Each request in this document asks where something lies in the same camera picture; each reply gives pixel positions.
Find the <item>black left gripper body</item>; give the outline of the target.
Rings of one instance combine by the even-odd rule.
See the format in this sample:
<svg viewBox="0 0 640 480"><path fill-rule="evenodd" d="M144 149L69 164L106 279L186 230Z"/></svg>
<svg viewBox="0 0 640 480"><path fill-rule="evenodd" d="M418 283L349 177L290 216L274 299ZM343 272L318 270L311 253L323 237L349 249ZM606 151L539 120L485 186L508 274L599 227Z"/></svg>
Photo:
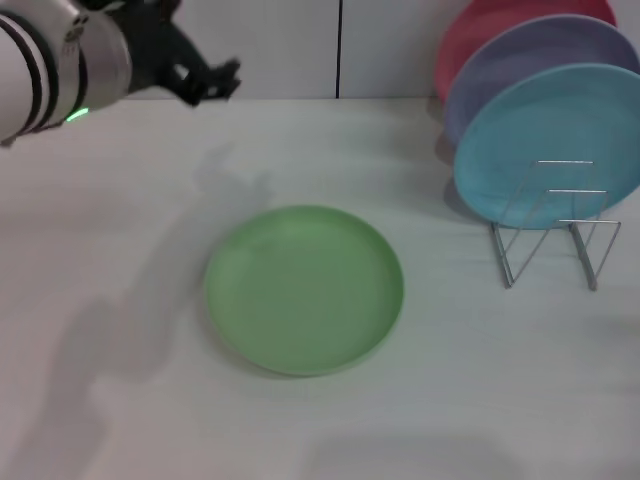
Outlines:
<svg viewBox="0 0 640 480"><path fill-rule="evenodd" d="M173 23L180 6L179 1L125 1L108 14L127 44L130 94L160 87L180 99L207 96L209 67Z"/></svg>

